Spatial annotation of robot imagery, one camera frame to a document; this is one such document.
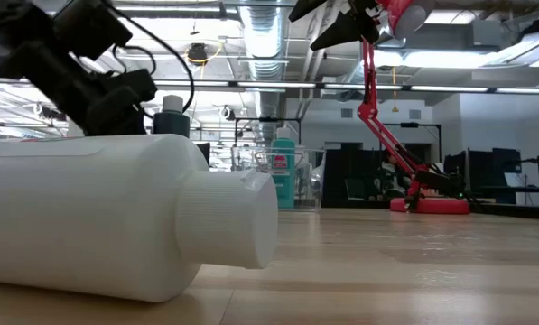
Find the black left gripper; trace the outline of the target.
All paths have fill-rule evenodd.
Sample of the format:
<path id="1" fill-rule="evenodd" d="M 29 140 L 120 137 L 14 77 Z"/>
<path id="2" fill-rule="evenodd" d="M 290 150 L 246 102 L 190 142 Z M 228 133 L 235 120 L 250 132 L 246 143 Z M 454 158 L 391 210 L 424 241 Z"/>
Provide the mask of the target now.
<path id="1" fill-rule="evenodd" d="M 54 21 L 29 0 L 0 0 L 0 78 L 28 79 L 86 135 L 144 135 L 144 113 L 136 106 L 155 98 L 150 71 L 110 78 L 107 91 L 58 39 Z"/>

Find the red desk lamp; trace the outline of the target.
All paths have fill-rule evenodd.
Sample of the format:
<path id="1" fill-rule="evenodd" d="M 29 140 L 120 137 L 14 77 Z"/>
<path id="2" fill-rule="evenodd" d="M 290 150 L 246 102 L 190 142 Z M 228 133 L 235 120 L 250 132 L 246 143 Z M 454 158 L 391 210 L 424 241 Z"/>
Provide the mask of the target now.
<path id="1" fill-rule="evenodd" d="M 436 0 L 376 0 L 387 13 L 390 35 L 402 40 L 418 30 L 435 7 Z M 365 95 L 358 117 L 409 174 L 411 185 L 404 198 L 390 200 L 395 212 L 424 214 L 470 213 L 469 203 L 449 193 L 451 179 L 410 153 L 378 120 L 374 43 L 362 42 Z"/>

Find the black aluminium table frame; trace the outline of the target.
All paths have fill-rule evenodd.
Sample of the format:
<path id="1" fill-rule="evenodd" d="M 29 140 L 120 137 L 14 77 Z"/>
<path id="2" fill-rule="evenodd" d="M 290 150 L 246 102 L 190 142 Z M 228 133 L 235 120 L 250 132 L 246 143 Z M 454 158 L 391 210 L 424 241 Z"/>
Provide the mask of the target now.
<path id="1" fill-rule="evenodd" d="M 324 200 L 321 206 L 325 209 L 389 209 L 390 203 L 388 201 Z M 539 219 L 539 206 L 518 206 L 482 202 L 471 204 L 470 211 L 502 217 Z"/>

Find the large white paint bottle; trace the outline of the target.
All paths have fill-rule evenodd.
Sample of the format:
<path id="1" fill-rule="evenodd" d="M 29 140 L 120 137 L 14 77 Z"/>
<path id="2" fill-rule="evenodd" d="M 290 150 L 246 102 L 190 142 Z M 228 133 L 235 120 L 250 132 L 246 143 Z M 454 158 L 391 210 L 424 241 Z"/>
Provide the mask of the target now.
<path id="1" fill-rule="evenodd" d="M 273 178 L 181 135 L 0 140 L 0 283 L 166 302 L 200 267 L 262 269 Z"/>

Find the clear plastic bin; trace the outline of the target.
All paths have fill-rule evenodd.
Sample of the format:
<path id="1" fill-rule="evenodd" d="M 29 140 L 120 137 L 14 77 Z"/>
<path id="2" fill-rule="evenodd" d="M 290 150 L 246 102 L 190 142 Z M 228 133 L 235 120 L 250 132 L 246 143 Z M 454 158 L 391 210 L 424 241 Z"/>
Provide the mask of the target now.
<path id="1" fill-rule="evenodd" d="M 240 161 L 240 171 L 262 172 L 255 162 L 255 152 L 262 152 L 258 161 L 265 167 L 267 162 L 263 153 L 267 152 L 267 147 L 240 146 L 234 150 L 236 159 Z M 319 210 L 321 208 L 325 166 L 326 160 L 323 150 L 297 146 L 295 148 L 294 207 L 293 209 L 278 209 L 280 211 L 303 212 Z M 270 170 L 262 173 L 269 174 L 273 178 Z"/>

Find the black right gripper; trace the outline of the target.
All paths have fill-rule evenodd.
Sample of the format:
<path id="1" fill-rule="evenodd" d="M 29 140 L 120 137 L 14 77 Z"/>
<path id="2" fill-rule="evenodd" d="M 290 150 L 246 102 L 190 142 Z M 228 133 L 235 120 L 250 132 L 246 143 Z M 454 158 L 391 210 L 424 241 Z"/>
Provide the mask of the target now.
<path id="1" fill-rule="evenodd" d="M 297 0 L 289 14 L 290 21 L 297 21 L 328 0 Z M 326 49 L 348 43 L 375 43 L 379 39 L 376 27 L 379 17 L 376 0 L 348 0 L 349 11 L 338 13 L 334 23 L 329 26 L 312 44 L 312 49 Z"/>

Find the person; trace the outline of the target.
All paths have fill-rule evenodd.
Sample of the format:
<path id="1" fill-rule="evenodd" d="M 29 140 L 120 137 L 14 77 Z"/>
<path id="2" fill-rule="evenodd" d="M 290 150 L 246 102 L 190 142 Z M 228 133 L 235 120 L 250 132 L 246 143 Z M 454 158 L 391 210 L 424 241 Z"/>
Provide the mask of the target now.
<path id="1" fill-rule="evenodd" d="M 411 178 L 387 149 L 382 152 L 377 180 L 379 189 L 387 200 L 404 198 L 411 185 Z"/>

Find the black background workstation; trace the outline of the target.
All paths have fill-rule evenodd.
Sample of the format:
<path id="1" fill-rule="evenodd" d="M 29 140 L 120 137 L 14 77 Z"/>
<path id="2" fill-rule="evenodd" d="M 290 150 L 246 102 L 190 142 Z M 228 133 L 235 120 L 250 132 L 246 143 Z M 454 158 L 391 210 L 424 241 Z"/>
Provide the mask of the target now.
<path id="1" fill-rule="evenodd" d="M 443 168 L 446 173 L 462 177 L 467 190 L 477 199 L 533 204 L 531 195 L 539 194 L 539 155 L 523 159 L 517 149 L 467 149 L 446 155 Z"/>

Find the large teal paint bottle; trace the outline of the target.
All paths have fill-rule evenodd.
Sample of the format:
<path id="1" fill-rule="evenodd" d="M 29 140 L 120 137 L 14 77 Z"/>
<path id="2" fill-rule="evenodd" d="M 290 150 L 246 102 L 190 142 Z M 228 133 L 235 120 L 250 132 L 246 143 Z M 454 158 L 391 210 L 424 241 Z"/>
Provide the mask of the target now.
<path id="1" fill-rule="evenodd" d="M 276 187 L 278 208 L 293 209 L 295 181 L 295 142 L 286 127 L 276 130 L 271 144 L 270 171 Z"/>

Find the silver ventilation duct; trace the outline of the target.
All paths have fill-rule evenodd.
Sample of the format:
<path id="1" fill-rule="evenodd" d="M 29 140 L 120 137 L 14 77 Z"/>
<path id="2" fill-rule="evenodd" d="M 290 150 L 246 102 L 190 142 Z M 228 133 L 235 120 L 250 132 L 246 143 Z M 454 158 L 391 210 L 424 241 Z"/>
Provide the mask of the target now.
<path id="1" fill-rule="evenodd" d="M 277 4 L 281 0 L 241 1 L 239 13 L 244 26 L 243 41 L 246 56 L 252 59 L 248 62 L 249 78 L 267 83 L 283 81 L 285 64 L 277 60 L 284 56 L 288 8 Z M 260 88 L 255 93 L 256 117 L 280 117 L 283 101 L 277 90 Z M 258 122 L 257 139 L 262 144 L 270 144 L 277 127 L 278 122 Z"/>

